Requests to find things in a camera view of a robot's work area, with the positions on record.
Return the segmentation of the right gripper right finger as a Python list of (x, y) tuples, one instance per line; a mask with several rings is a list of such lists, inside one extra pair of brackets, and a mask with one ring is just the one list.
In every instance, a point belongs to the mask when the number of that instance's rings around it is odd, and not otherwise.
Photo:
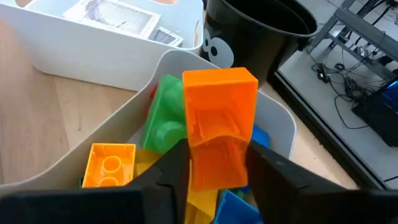
[(246, 169), (265, 224), (344, 224), (356, 219), (356, 198), (342, 186), (251, 141)]

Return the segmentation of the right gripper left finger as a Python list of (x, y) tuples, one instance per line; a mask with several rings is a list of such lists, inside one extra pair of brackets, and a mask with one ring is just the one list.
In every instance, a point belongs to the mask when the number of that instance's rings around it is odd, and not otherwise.
[(129, 224), (184, 224), (189, 173), (189, 145), (182, 139), (128, 184)]

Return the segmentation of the dark blue toy block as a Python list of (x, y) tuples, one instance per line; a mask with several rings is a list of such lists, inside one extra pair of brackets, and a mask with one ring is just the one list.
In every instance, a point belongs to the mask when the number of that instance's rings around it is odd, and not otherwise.
[(258, 210), (230, 190), (225, 190), (213, 224), (263, 224), (263, 221)]

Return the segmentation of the green round-stud toy block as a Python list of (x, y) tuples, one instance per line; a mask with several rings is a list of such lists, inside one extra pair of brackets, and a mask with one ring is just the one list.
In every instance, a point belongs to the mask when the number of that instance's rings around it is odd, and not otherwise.
[(140, 144), (145, 150), (165, 154), (186, 137), (182, 79), (165, 75), (159, 80)]

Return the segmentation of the yellow-orange long brick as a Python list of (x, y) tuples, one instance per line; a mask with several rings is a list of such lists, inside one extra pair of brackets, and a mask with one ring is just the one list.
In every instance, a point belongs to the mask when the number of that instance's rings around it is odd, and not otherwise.
[(135, 154), (135, 144), (93, 143), (82, 187), (115, 187), (130, 183)]

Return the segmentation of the orange wedge toy block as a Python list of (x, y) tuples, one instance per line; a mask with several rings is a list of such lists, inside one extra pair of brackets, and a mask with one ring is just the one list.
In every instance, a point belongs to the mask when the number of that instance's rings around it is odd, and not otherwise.
[(244, 187), (258, 80), (243, 67), (182, 73), (187, 139), (196, 191)]

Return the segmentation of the grey plastic bin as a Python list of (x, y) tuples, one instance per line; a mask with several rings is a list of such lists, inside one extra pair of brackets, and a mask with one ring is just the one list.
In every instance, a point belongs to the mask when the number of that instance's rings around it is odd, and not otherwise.
[(94, 142), (139, 142), (162, 75), (210, 67), (189, 52), (170, 50), (137, 93), (65, 78), (55, 78), (50, 90), (31, 83), (26, 101), (0, 103), (0, 197), (77, 188)]

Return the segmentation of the black computer blue light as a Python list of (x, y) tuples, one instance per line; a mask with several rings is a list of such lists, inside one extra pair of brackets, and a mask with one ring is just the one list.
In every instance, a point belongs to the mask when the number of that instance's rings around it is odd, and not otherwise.
[(352, 112), (390, 147), (398, 147), (398, 76), (380, 87)]

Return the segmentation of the white plastic bin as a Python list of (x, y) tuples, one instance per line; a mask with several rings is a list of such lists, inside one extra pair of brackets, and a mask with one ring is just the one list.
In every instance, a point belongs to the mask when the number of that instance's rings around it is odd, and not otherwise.
[(202, 0), (118, 0), (160, 14), (156, 28), (181, 36), (179, 47), (64, 18), (78, 1), (31, 0), (20, 7), (16, 0), (0, 0), (0, 16), (41, 72), (138, 91), (166, 51), (197, 53), (203, 43)]

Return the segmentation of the black bucket with eyes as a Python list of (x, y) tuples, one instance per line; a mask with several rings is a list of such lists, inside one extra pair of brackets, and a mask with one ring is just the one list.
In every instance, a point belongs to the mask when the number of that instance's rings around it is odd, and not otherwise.
[(206, 0), (199, 55), (220, 68), (244, 67), (263, 85), (317, 32), (298, 0)]

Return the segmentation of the grey metal stand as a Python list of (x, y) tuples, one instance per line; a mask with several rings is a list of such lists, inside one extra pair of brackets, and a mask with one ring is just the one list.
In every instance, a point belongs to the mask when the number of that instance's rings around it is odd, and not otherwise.
[(331, 39), (333, 44), (339, 45), (343, 50), (357, 59), (360, 64), (368, 67), (368, 69), (377, 74), (383, 80), (389, 81), (394, 79), (396, 75), (392, 71), (388, 70), (385, 66), (381, 65), (379, 62), (371, 59), (370, 55), (362, 56), (357, 51), (347, 47), (343, 40), (340, 39), (339, 34), (336, 36), (330, 34), (332, 28), (336, 26), (337, 23), (341, 23), (346, 29), (358, 34), (360, 38), (375, 46), (376, 50), (384, 52), (391, 59), (398, 62), (398, 41), (394, 40), (385, 32), (379, 30), (372, 24), (366, 22), (362, 17), (359, 17), (350, 11), (349, 7), (353, 3), (354, 0), (345, 0), (339, 7), (337, 7), (333, 15), (308, 45), (306, 49), (307, 53), (311, 53), (312, 50), (317, 47), (322, 40)]

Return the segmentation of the black aluminium table frame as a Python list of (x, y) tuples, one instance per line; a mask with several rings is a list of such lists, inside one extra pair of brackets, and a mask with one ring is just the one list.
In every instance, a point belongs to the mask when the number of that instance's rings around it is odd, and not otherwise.
[(294, 161), (349, 189), (389, 188), (280, 72), (267, 81), (299, 119)]

